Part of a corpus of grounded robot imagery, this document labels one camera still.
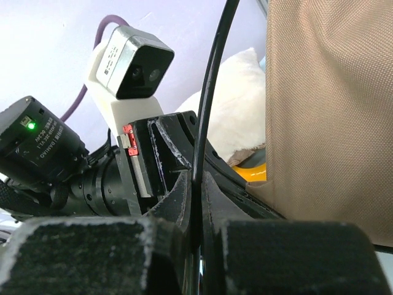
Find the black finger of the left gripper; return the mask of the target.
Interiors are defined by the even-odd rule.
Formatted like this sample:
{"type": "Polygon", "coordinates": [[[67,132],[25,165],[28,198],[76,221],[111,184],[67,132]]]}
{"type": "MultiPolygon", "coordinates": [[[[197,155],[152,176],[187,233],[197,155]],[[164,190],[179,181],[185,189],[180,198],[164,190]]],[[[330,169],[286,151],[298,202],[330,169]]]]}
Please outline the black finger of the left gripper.
{"type": "MultiPolygon", "coordinates": [[[[192,111],[153,117],[147,120],[158,173],[165,191],[174,187],[179,173],[191,171],[196,132],[196,115],[192,111]]],[[[219,190],[237,207],[255,219],[282,219],[271,207],[246,192],[242,179],[208,143],[204,171],[210,173],[219,190]]]]}

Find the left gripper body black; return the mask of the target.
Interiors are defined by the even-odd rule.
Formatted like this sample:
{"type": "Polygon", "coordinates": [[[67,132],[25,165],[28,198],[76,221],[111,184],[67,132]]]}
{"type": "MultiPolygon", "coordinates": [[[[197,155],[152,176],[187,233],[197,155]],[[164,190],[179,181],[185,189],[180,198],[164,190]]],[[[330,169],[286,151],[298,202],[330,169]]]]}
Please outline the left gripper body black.
{"type": "Polygon", "coordinates": [[[117,166],[132,215],[147,214],[170,190],[155,121],[134,121],[117,137],[117,166]]]}

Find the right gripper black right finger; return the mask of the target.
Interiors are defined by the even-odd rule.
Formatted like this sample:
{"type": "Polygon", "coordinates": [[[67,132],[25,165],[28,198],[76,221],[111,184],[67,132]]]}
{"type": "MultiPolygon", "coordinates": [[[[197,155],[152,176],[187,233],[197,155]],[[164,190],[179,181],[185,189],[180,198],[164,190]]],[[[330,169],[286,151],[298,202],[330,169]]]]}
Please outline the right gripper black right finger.
{"type": "Polygon", "coordinates": [[[205,294],[390,294],[368,237],[342,222],[254,219],[209,173],[201,196],[205,294]]]}

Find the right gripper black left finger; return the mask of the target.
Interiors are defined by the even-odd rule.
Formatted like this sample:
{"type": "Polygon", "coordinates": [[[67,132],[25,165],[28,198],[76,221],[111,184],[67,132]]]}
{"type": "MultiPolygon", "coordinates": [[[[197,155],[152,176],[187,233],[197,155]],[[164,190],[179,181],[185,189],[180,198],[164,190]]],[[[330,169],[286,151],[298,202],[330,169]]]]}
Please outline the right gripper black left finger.
{"type": "Polygon", "coordinates": [[[191,294],[190,181],[145,216],[35,218],[1,260],[2,294],[191,294]]]}

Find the black tent pole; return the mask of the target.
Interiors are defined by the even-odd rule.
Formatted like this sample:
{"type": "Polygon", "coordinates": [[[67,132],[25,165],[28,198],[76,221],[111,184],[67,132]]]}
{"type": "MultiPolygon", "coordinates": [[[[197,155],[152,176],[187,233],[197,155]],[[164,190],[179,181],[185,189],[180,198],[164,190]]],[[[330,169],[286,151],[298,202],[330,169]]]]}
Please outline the black tent pole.
{"type": "Polygon", "coordinates": [[[219,66],[224,52],[228,34],[238,8],[239,1],[227,0],[219,20],[212,43],[198,108],[197,129],[193,149],[191,173],[191,250],[192,266],[190,291],[188,294],[198,294],[200,284],[200,245],[202,239],[202,209],[201,190],[203,180],[204,155],[207,142],[209,119],[212,101],[216,87],[219,66]]]}

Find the beige fabric pet tent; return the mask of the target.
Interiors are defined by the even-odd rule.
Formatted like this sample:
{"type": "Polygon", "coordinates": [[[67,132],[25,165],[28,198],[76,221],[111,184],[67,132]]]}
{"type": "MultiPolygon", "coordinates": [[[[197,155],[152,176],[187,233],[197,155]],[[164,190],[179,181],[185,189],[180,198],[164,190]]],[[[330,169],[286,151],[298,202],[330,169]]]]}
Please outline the beige fabric pet tent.
{"type": "Polygon", "coordinates": [[[270,1],[267,180],[288,219],[352,222],[392,245],[392,2],[270,1]]]}

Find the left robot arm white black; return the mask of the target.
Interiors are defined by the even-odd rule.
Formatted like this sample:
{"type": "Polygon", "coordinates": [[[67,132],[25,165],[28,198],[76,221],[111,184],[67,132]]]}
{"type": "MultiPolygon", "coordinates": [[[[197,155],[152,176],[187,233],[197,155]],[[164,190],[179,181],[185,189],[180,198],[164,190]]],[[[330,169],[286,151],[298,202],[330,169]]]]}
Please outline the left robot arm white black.
{"type": "Polygon", "coordinates": [[[194,202],[194,112],[127,122],[118,143],[87,151],[31,96],[1,113],[1,208],[15,219],[186,217],[194,202]]]}

